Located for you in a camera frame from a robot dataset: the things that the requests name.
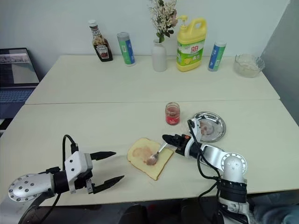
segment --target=bottle handle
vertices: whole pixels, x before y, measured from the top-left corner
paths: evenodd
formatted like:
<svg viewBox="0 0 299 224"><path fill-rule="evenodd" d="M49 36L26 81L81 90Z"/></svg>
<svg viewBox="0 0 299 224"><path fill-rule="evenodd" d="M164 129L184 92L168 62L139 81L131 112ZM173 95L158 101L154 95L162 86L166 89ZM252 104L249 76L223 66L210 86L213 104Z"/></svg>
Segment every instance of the bottle handle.
<svg viewBox="0 0 299 224"><path fill-rule="evenodd" d="M196 28L195 26L199 23L201 23L200 27ZM190 27L192 29L206 29L206 20L202 17L194 19L191 21Z"/></svg>

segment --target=slice of bread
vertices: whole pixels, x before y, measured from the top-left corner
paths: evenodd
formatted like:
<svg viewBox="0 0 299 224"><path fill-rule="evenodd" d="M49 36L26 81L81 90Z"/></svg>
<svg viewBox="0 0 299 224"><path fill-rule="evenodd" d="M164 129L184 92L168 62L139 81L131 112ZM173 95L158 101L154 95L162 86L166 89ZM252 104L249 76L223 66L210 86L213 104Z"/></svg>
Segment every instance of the slice of bread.
<svg viewBox="0 0 299 224"><path fill-rule="evenodd" d="M155 181L158 179L160 173L162 172L165 164L170 159L173 151L164 148L162 152L159 153L158 161L155 165L146 165L146 160L154 153L156 153L160 148L160 144L149 140L147 138L142 138L137 140L133 146L128 151L128 161L137 169L145 172Z"/></svg>

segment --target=glass jar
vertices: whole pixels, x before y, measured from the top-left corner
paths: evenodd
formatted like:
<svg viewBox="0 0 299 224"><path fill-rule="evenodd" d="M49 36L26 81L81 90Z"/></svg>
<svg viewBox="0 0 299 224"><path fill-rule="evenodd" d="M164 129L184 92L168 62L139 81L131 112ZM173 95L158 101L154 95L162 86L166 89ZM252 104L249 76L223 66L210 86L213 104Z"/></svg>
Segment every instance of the glass jar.
<svg viewBox="0 0 299 224"><path fill-rule="evenodd" d="M165 120L169 125L177 125L179 123L180 109L175 102L170 102L165 108Z"/></svg>

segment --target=laptop keyboard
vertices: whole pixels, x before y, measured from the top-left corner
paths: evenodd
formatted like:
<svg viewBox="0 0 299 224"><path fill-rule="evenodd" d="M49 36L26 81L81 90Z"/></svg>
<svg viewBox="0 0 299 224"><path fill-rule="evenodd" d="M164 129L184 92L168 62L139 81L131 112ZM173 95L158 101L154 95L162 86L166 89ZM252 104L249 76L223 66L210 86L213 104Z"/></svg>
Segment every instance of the laptop keyboard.
<svg viewBox="0 0 299 224"><path fill-rule="evenodd" d="M0 91L0 103L23 103L33 90Z"/></svg>

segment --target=white vase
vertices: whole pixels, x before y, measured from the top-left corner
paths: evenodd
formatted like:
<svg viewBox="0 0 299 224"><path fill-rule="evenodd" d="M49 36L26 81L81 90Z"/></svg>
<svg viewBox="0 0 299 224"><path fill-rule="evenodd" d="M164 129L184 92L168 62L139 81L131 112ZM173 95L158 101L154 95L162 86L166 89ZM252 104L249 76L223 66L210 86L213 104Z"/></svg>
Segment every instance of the white vase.
<svg viewBox="0 0 299 224"><path fill-rule="evenodd" d="M151 59L155 71L161 72L167 69L166 49L162 43L159 43L158 39L154 40L154 46L151 50Z"/></svg>

